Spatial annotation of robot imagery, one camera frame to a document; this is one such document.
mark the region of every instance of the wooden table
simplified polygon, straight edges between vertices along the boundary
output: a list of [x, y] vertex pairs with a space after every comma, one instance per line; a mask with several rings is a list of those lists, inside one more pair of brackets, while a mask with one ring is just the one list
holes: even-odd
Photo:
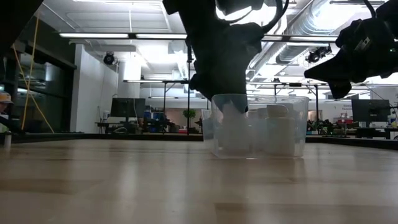
[[307, 144], [221, 160], [201, 142], [78, 140], [0, 154], [0, 223], [398, 223], [398, 153]]

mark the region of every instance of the person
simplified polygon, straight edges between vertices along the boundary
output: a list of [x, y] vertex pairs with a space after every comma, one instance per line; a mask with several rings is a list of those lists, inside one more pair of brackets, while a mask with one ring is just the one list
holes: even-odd
[[[11, 101], [11, 95], [6, 91], [0, 91], [0, 114], [4, 114], [5, 110], [14, 103]], [[7, 127], [11, 132], [17, 134], [25, 134], [25, 132], [17, 127], [12, 121], [0, 116], [0, 123]]]

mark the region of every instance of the ceiling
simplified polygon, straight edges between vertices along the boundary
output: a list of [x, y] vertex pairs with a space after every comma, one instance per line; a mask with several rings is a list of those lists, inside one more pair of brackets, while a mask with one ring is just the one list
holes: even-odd
[[[185, 33], [185, 29], [178, 14], [167, 15], [162, 1], [157, 0], [118, 0], [118, 3], [105, 3], [105, 0], [44, 0], [40, 7], [40, 18], [59, 32], [146, 32], [146, 33]], [[286, 13], [286, 22], [298, 14], [309, 0], [292, 1]], [[266, 9], [264, 17], [272, 17], [270, 9]], [[342, 27], [350, 24], [353, 19], [369, 17], [369, 13], [356, 8], [352, 16], [346, 16], [339, 26], [331, 33], [337, 35]], [[332, 21], [325, 20], [323, 25]], [[173, 70], [178, 70], [177, 62], [185, 63], [185, 59], [170, 54], [170, 41], [164, 40], [90, 40], [80, 41], [90, 45], [95, 53], [101, 57], [108, 51], [107, 47], [135, 46], [144, 58], [145, 65], [142, 74], [170, 75]], [[127, 58], [129, 52], [115, 52], [121, 59]], [[278, 76], [287, 82], [305, 82], [303, 73], [309, 67], [304, 62], [305, 54], [300, 55], [289, 66], [284, 66], [280, 72], [264, 74], [259, 73], [258, 67], [256, 82], [270, 81], [273, 76]]]

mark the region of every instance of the yellow cable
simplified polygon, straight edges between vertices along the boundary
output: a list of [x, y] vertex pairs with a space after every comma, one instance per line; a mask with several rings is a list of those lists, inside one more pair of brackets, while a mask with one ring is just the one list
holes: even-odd
[[35, 100], [33, 94], [30, 92], [30, 77], [32, 76], [32, 70], [33, 70], [33, 65], [34, 65], [34, 54], [35, 54], [35, 48], [36, 48], [36, 37], [37, 37], [37, 28], [38, 28], [38, 26], [39, 26], [39, 15], [37, 15], [37, 20], [36, 20], [36, 28], [35, 28], [35, 35], [34, 35], [34, 42], [33, 42], [33, 51], [32, 51], [32, 61], [31, 61], [31, 63], [30, 63], [29, 82], [26, 81], [25, 73], [24, 73], [24, 71], [23, 71], [23, 69], [22, 69], [22, 67], [21, 67], [21, 63], [20, 63], [20, 61], [19, 61], [19, 58], [18, 58], [18, 54], [17, 54], [16, 48], [15, 48], [15, 45], [14, 45], [14, 44], [12, 45], [12, 48], [14, 49], [15, 58], [16, 58], [17, 63], [18, 63], [19, 70], [21, 71], [22, 77], [23, 77], [24, 82], [25, 82], [25, 85], [26, 85], [26, 87], [27, 87], [27, 97], [26, 97], [26, 100], [25, 100], [24, 117], [23, 117], [23, 120], [22, 120], [22, 129], [24, 129], [24, 125], [25, 125], [27, 103], [28, 103], [28, 98], [29, 98], [29, 96], [30, 96], [30, 97], [32, 97], [32, 100], [33, 100], [33, 102], [35, 103], [37, 110], [38, 110], [39, 113], [42, 115], [42, 117], [43, 117], [45, 123], [46, 123], [46, 124], [49, 126], [49, 128], [51, 129], [51, 132], [55, 133], [54, 130], [52, 129], [50, 123], [49, 123], [49, 122], [47, 121], [47, 119], [45, 118], [45, 116], [44, 116], [42, 110], [40, 109], [39, 105], [37, 104], [37, 102], [36, 102], [36, 100]]

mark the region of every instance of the computer monitor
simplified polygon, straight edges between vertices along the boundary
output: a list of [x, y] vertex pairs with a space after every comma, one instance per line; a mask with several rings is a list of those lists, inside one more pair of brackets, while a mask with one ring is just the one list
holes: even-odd
[[140, 98], [113, 98], [111, 116], [117, 118], [143, 118], [145, 99]]
[[366, 122], [387, 122], [391, 114], [389, 100], [351, 100], [353, 107], [354, 121]]

